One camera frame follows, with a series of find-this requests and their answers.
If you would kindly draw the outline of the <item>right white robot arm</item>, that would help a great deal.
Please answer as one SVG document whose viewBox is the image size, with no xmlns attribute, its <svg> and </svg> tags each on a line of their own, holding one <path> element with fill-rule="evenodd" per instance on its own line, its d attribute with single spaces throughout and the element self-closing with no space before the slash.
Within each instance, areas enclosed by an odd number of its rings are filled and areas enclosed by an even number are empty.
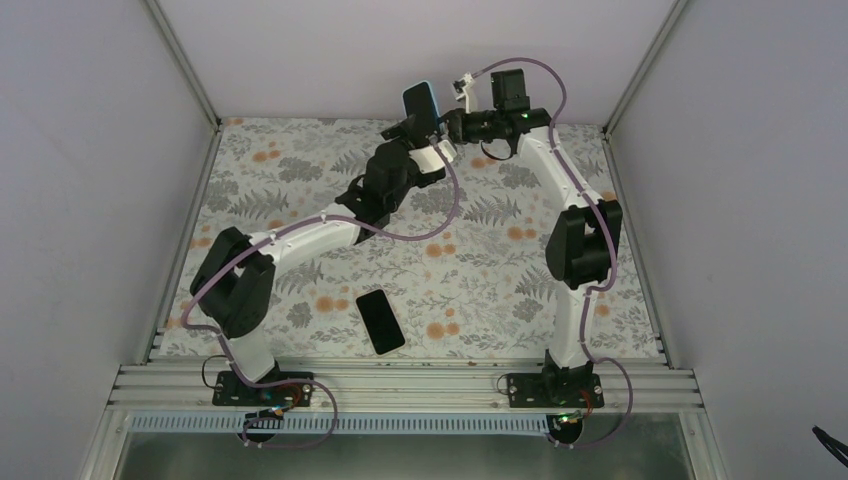
<svg viewBox="0 0 848 480">
<path fill-rule="evenodd" d="M 559 214 L 545 247 L 549 273 L 557 282 L 554 333 L 538 373 L 510 374 L 510 404 L 517 408 L 587 405 L 599 384 L 587 342 L 597 293 L 615 280 L 623 211 L 579 174 L 559 140 L 551 115 L 533 108 L 520 69 L 492 73 L 493 107 L 480 110 L 476 77 L 453 84 L 461 107 L 442 120 L 458 144 L 503 140 L 528 167 Z"/>
</svg>

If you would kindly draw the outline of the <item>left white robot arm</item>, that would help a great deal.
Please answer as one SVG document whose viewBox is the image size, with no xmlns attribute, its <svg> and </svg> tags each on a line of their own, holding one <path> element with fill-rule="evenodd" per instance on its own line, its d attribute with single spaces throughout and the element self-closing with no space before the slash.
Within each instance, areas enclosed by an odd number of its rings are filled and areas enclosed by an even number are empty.
<svg viewBox="0 0 848 480">
<path fill-rule="evenodd" d="M 364 173 L 319 213 L 253 234 L 230 227 L 214 240 L 180 321 L 195 330 L 188 320 L 194 308 L 211 319 L 206 329 L 239 380 L 239 392 L 252 404 L 270 402 L 285 383 L 276 375 L 277 361 L 261 331 L 277 275 L 375 235 L 389 237 L 385 228 L 411 189 L 456 176 L 453 143 L 439 132 L 416 133 L 413 126 L 413 117 L 407 117 L 384 130 Z"/>
</svg>

